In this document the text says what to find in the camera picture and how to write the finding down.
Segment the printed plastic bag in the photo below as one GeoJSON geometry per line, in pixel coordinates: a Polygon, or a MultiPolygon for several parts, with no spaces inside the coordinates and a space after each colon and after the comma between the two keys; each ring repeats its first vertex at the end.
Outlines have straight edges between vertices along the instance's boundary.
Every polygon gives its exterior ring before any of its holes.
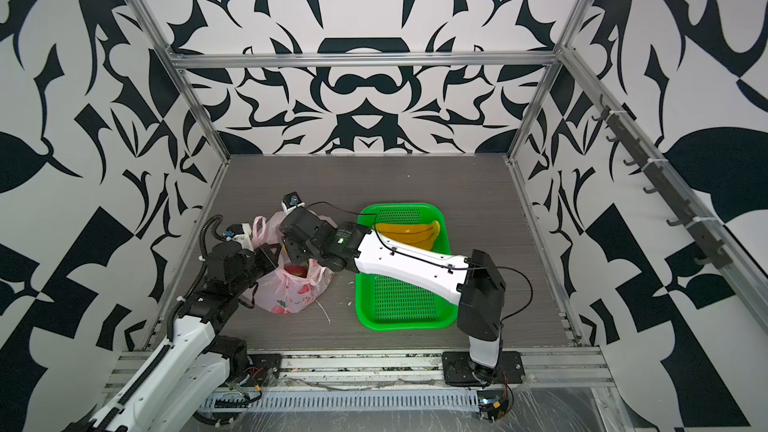
{"type": "MultiPolygon", "coordinates": [[[[269,221],[261,216],[256,217],[252,240],[254,247],[262,244],[282,244],[280,224],[285,217],[286,214],[282,211],[275,213],[269,221]]],[[[336,226],[330,217],[319,217],[336,226]]],[[[255,293],[253,289],[248,289],[241,298],[249,303],[253,298],[255,305],[274,314],[294,314],[314,302],[333,280],[333,271],[321,267],[316,260],[310,260],[306,278],[288,273],[285,270],[288,264],[290,259],[281,246],[279,267],[258,280],[255,293]]]]}

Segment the banana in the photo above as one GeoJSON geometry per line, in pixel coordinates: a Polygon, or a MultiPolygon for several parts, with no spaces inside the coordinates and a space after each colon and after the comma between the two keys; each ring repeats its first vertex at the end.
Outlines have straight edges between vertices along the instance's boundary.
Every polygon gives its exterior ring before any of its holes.
{"type": "Polygon", "coordinates": [[[376,224],[376,230],[385,237],[403,244],[432,250],[440,233],[440,223],[434,221],[431,224],[376,224]]]}

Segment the fruit in bag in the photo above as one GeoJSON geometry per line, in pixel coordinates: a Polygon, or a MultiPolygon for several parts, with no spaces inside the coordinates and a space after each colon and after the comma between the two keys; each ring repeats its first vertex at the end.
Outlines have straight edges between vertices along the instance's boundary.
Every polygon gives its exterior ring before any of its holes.
{"type": "Polygon", "coordinates": [[[432,250],[440,233],[440,222],[431,224],[376,224],[376,230],[387,238],[403,244],[432,250]]]}

